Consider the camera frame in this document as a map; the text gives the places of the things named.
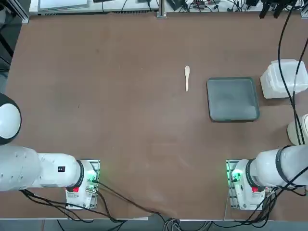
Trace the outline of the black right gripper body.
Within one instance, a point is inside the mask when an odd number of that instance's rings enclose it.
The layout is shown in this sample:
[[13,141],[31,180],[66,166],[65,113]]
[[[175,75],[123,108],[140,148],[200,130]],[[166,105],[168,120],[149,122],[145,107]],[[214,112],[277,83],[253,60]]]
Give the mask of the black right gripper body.
[[292,5],[296,0],[261,0],[263,4]]

